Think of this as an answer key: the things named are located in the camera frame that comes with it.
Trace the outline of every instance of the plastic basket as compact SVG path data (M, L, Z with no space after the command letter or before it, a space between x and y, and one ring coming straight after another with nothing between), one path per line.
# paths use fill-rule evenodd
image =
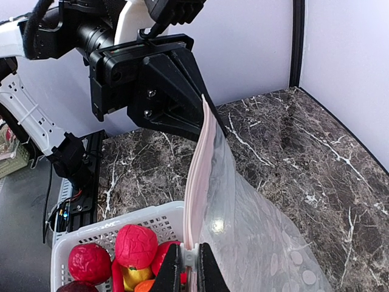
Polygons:
M29 163L29 159L30 153L23 145L18 144L14 158L7 158L0 161L0 178L25 167Z
M80 228L62 236L55 244L51 260L51 291L73 281L67 260L72 248L80 243L96 242L104 247L111 258L114 256L115 240L119 229L127 224L138 224L153 230L159 243L183 240L184 202L176 201L156 207L147 207L110 220ZM97 286L101 292L112 292L112 279Z

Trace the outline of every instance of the green basket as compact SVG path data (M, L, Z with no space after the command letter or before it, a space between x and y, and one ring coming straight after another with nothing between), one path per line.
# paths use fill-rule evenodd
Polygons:
M29 163L29 159L30 153L23 145L19 144L14 158L7 158L0 161L0 178L22 169Z

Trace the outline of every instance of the gray floor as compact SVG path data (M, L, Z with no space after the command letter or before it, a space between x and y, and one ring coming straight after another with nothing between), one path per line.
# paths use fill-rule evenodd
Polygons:
M51 242L42 244L42 213L49 163L38 163L5 178L0 191L0 291L50 291ZM49 208L61 179L53 174Z

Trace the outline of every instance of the transparent plastic bag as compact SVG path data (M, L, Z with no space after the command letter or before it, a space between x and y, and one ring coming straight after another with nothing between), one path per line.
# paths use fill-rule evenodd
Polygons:
M204 125L185 191L184 246L207 242L231 292L332 291L297 227L235 170L203 99ZM190 291L197 291L189 272Z

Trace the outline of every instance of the orange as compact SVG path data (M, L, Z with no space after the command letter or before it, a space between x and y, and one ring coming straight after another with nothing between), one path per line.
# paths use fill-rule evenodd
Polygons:
M124 289L133 292L136 285L153 278L151 267L145 269L128 269L122 267Z
M135 287L134 292L149 292L151 290L151 287L154 285L154 282L155 280L143 281Z

